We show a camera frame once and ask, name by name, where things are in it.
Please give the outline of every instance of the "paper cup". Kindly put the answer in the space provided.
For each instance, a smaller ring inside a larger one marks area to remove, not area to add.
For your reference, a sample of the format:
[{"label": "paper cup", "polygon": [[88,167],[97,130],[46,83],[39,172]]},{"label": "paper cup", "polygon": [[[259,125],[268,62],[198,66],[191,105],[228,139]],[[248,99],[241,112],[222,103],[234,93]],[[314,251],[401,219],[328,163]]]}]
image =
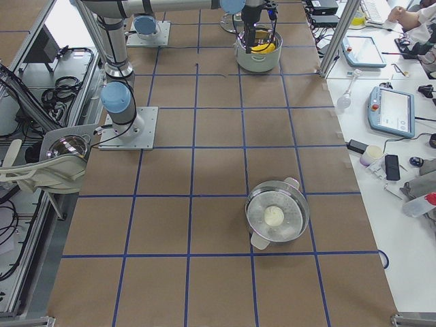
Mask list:
[{"label": "paper cup", "polygon": [[381,148],[376,145],[368,145],[362,157],[360,157],[360,163],[365,167],[368,167],[381,157],[383,157],[383,150]]}]

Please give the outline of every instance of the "shiny metal bowl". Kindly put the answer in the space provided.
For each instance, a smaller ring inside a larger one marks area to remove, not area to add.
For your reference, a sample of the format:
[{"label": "shiny metal bowl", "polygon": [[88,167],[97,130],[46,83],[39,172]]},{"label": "shiny metal bowl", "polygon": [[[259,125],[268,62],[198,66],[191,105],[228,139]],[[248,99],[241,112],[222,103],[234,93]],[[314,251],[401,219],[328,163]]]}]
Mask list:
[{"label": "shiny metal bowl", "polygon": [[83,158],[88,151],[88,142],[79,135],[67,135],[56,140],[47,150],[47,159],[72,154]]}]

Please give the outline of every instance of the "clear plastic bottle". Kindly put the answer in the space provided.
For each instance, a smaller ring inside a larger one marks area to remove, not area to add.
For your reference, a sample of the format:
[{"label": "clear plastic bottle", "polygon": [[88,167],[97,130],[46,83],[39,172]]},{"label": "clear plastic bottle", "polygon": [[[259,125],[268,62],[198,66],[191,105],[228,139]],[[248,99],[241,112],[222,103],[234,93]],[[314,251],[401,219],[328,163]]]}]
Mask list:
[{"label": "clear plastic bottle", "polygon": [[409,217],[419,217],[436,208],[436,193],[429,193],[425,196],[413,199],[403,205],[403,212]]}]

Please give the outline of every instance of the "plastic chair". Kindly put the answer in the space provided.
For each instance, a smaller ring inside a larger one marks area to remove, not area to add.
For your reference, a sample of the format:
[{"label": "plastic chair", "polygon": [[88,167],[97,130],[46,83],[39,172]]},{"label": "plastic chair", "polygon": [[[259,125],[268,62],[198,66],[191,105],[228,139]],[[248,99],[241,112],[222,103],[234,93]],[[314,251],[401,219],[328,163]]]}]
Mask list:
[{"label": "plastic chair", "polygon": [[79,192],[87,162],[77,155],[67,154],[37,163],[12,166],[21,143],[21,140],[14,140],[7,150],[3,166],[0,167],[0,182],[16,183],[24,192],[33,193],[36,189],[45,191],[58,218],[63,219],[53,194]]}]

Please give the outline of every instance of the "white mounting plate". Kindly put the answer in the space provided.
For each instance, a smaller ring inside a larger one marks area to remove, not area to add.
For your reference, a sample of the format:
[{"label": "white mounting plate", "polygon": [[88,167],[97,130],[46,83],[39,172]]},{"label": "white mounting plate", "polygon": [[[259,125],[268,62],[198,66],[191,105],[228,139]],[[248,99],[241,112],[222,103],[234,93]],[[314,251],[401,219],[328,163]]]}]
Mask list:
[{"label": "white mounting plate", "polygon": [[[115,138],[111,141],[101,143],[98,147],[100,150],[152,150],[155,141],[155,131],[157,122],[158,107],[137,107],[137,115],[144,121],[144,128],[141,132],[130,142],[124,143],[120,138]],[[106,116],[105,124],[112,124],[112,119],[109,115]],[[112,128],[104,129],[101,141],[108,140],[115,136]]]},{"label": "white mounting plate", "polygon": [[[127,38],[127,47],[131,48],[153,48],[156,46],[167,46],[170,39],[171,22],[169,20],[157,21],[161,33],[155,37],[150,37],[148,40],[143,40],[138,37],[138,34],[131,34]],[[136,31],[132,24],[130,31]]]}]

